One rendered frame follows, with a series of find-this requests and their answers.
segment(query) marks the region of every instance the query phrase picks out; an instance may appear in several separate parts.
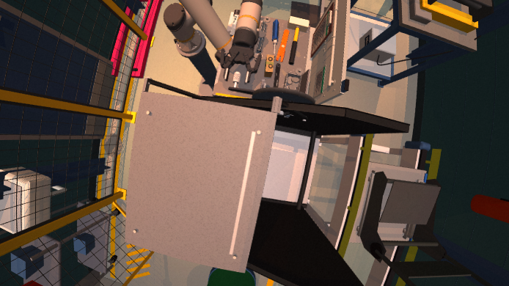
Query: concrete floor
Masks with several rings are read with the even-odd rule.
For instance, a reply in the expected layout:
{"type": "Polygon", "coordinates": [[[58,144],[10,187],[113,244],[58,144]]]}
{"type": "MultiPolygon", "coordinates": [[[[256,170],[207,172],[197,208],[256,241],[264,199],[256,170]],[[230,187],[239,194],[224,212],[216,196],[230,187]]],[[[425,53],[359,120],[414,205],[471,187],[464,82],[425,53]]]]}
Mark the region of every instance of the concrete floor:
{"type": "MultiPolygon", "coordinates": [[[[156,24],[155,39],[153,47],[150,50],[150,56],[147,62],[145,77],[161,81],[166,84],[184,89],[189,92],[198,93],[200,74],[194,69],[194,66],[188,59],[183,58],[176,50],[173,42],[173,36],[164,25],[162,13],[166,7],[173,1],[165,1],[162,4],[161,14],[156,24]]],[[[318,4],[318,0],[301,1],[310,4],[318,4]]],[[[371,12],[384,11],[382,8],[387,6],[383,0],[359,0],[358,5],[363,10],[370,7],[371,12]]],[[[214,0],[213,7],[222,22],[226,25],[230,17],[230,12],[240,7],[241,0],[214,0]]],[[[290,1],[285,0],[265,0],[263,4],[263,15],[286,19],[290,16],[290,1]]],[[[409,36],[399,34],[397,36],[398,54],[395,60],[403,59],[409,51],[417,47],[417,41],[409,39],[409,36]]],[[[216,49],[207,41],[207,51],[210,54],[215,65],[218,62],[214,58],[216,49]]],[[[401,63],[395,65],[395,73],[408,68],[407,64],[401,63]]],[[[414,121],[414,109],[417,92],[417,75],[397,81],[383,89],[377,87],[377,80],[360,76],[353,73],[347,73],[350,79],[350,91],[344,95],[335,98],[326,103],[333,106],[344,106],[360,111],[369,112],[390,119],[403,121],[411,124],[412,130],[414,121]]],[[[132,111],[138,111],[140,95],[142,92],[143,80],[138,81],[136,92],[133,94],[132,111]]],[[[160,92],[168,95],[176,95],[165,89],[151,87],[151,92],[160,92]]],[[[128,189],[129,161],[131,158],[131,149],[136,125],[128,124],[128,135],[125,144],[125,164],[123,164],[123,177],[120,186],[128,189]]],[[[373,140],[373,144],[385,147],[401,147],[405,141],[411,140],[411,133],[407,134],[378,134],[373,140]]],[[[372,154],[371,161],[398,165],[399,156],[372,154]]],[[[321,188],[325,191],[333,192],[335,186],[334,174],[331,172],[323,173],[323,177],[316,175],[313,180],[326,181],[325,186],[321,188]]],[[[150,275],[134,279],[131,285],[162,285],[162,286],[205,286],[210,271],[210,267],[190,263],[184,260],[154,254],[150,260],[150,275]]],[[[266,285],[267,279],[257,275],[257,286],[266,285]]]]}

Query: red pipe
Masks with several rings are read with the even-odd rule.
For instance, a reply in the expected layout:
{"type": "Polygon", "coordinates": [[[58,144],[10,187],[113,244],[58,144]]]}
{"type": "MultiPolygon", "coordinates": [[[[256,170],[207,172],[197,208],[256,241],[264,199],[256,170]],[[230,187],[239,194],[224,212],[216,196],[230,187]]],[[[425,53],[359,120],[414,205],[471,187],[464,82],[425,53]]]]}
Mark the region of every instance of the red pipe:
{"type": "Polygon", "coordinates": [[[479,214],[509,224],[509,202],[477,194],[470,202],[470,208],[479,214]]]}

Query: screwdriver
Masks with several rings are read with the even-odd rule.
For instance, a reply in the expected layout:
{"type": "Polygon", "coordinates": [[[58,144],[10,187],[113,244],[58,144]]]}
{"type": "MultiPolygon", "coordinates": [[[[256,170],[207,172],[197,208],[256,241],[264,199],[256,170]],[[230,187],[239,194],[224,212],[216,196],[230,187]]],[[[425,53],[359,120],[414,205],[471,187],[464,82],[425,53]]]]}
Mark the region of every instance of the screwdriver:
{"type": "Polygon", "coordinates": [[[272,22],[272,42],[274,42],[274,52],[276,54],[277,38],[279,34],[279,21],[276,19],[272,22]]]}

